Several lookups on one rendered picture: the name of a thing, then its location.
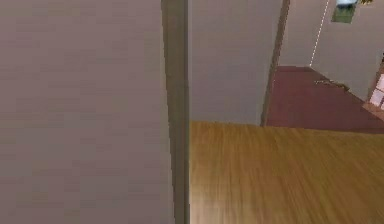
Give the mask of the grey room door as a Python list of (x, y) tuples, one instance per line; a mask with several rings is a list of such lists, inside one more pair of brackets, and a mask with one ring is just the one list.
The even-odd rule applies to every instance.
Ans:
[(189, 224), (166, 0), (0, 0), (0, 224)]

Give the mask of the green framed wall picture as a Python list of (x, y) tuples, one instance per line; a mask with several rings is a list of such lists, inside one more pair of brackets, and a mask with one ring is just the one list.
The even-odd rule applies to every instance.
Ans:
[(352, 22), (358, 0), (336, 0), (331, 21), (334, 23)]

